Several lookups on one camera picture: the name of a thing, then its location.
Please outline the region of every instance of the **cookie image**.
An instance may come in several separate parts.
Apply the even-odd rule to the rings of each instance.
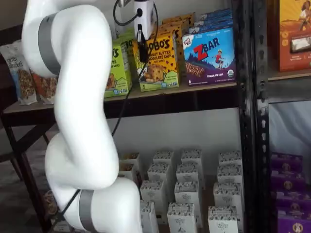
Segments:
[[[19,69],[17,74],[21,96],[23,99],[27,99],[35,93],[33,78],[30,73],[23,69]]]
[[[115,87],[115,76],[114,76],[113,73],[111,73],[109,75],[109,79],[108,79],[108,82],[107,82],[106,90],[114,88],[114,87]]]
[[[293,184],[292,184],[292,182],[290,182],[290,181],[285,181],[283,186],[284,186],[284,188],[286,188],[287,190],[291,190],[292,187],[293,187]]]

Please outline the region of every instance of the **yellow snack box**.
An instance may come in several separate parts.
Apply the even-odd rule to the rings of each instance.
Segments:
[[[184,20],[187,19],[189,22],[189,26],[193,27],[194,21],[195,21],[195,12],[182,15],[182,16],[176,16],[176,17],[171,17],[171,18],[166,18],[162,20],[162,24],[169,23],[169,22],[174,22],[178,20]]]
[[[156,41],[151,37],[147,40],[148,51],[154,47],[148,64],[139,77],[141,91],[152,91],[179,86],[179,70],[177,62],[176,36],[172,31],[158,32]],[[137,41],[133,41],[133,52],[140,74],[144,63],[139,59]]]

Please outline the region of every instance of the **purple box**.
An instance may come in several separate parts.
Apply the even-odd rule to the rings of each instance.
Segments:
[[[306,190],[306,179],[303,173],[289,171],[271,171],[271,187],[276,190]]]
[[[276,192],[276,206],[311,212],[311,192]]]
[[[301,155],[271,153],[270,166],[274,170],[302,172],[302,162]]]
[[[277,210],[278,233],[311,233],[311,212]]]

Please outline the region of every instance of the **cereal box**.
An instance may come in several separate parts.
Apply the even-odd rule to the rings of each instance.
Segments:
[[[270,166],[274,170],[302,172],[303,157],[301,155],[272,152]]]
[[[186,15],[182,15],[182,16],[166,18],[166,19],[162,20],[162,24],[170,23],[170,22],[174,22],[174,21],[180,21],[180,20],[184,20],[184,19],[188,20],[189,26],[193,26],[193,23],[195,20],[195,12],[190,13],[190,14],[186,14]]]
[[[143,233],[159,233],[154,202],[140,201],[140,218]]]
[[[296,211],[311,211],[311,192],[277,191],[276,206]]]
[[[214,200],[216,206],[235,206],[239,232],[244,232],[242,191],[239,183],[215,183]]]
[[[151,37],[147,41],[148,51],[154,47],[149,58],[147,67],[139,77],[141,91],[152,91],[179,86],[179,69],[177,62],[176,35],[169,32],[158,32],[156,42]],[[133,42],[133,52],[140,74],[144,62],[140,61],[137,41]]]
[[[105,98],[127,95],[132,87],[126,44],[115,40],[112,47],[112,63],[105,91]]]
[[[177,203],[194,204],[194,213],[197,227],[203,227],[202,194],[197,181],[175,184],[175,199]]]
[[[170,233],[197,233],[194,204],[170,203],[167,217]]]
[[[279,1],[279,69],[311,67],[310,1]]]
[[[223,16],[227,16],[227,15],[232,15],[232,11],[231,11],[230,8],[227,8],[227,9],[224,9],[224,10],[218,10],[218,11],[213,11],[213,12],[210,12],[210,13],[202,14],[202,15],[200,15],[200,16],[197,18],[197,21],[200,21],[200,20],[207,20],[207,19],[210,19],[210,18],[223,17]]]
[[[278,233],[309,233],[311,232],[311,212],[278,209]]]
[[[148,169],[148,177],[151,181],[163,181],[168,201],[174,201],[173,169],[167,163],[153,163]]]
[[[303,173],[289,171],[271,171],[271,187],[280,190],[306,190],[306,179]]]
[[[189,85],[235,81],[232,28],[185,35],[183,47]]]
[[[158,224],[167,224],[168,202],[166,199],[163,181],[143,181],[140,187],[141,197],[144,201],[155,203],[155,213]]]
[[[203,172],[203,162],[202,162],[202,150],[183,150],[181,152],[181,162],[193,162],[196,163],[198,168],[200,184],[203,189],[205,189],[205,178]]]
[[[208,207],[208,226],[211,233],[238,233],[236,208]]]

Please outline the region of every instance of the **white product box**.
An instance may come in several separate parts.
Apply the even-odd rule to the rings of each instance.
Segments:
[[[239,183],[242,191],[242,208],[244,211],[244,186],[242,166],[237,164],[219,165],[217,168],[218,183]]]
[[[143,233],[159,233],[155,204],[152,201],[140,201],[140,218]]]
[[[176,183],[175,199],[180,204],[194,204],[194,214],[197,227],[203,227],[202,219],[202,194],[197,181]]]
[[[241,151],[232,151],[227,153],[219,153],[219,165],[237,164],[243,167]]]
[[[208,208],[208,226],[211,233],[238,233],[236,208],[210,206]]]
[[[197,164],[193,162],[186,162],[177,166],[176,177],[178,182],[197,181],[200,184]]]
[[[167,217],[171,233],[197,233],[193,204],[171,203]]]
[[[244,214],[242,207],[242,191],[239,183],[215,183],[215,206],[235,206],[239,232],[244,232]]]
[[[151,181],[164,181],[167,200],[174,201],[173,170],[167,163],[153,163],[148,169],[148,177]]]
[[[158,224],[167,224],[168,202],[164,182],[143,181],[140,187],[140,193],[144,201],[153,201],[155,203]]]
[[[206,185],[203,172],[202,150],[183,150],[181,154],[181,162],[194,162],[197,164],[200,185],[203,189],[205,189]]]
[[[134,164],[134,167],[137,171],[138,182],[141,183],[142,180],[144,180],[145,172],[143,169],[143,164],[142,164],[139,153],[124,154],[122,158],[120,159],[120,163]]]
[[[138,186],[138,180],[136,176],[136,169],[134,167],[134,164],[125,164],[120,163],[119,168],[119,177],[125,177],[135,182],[135,184]]]

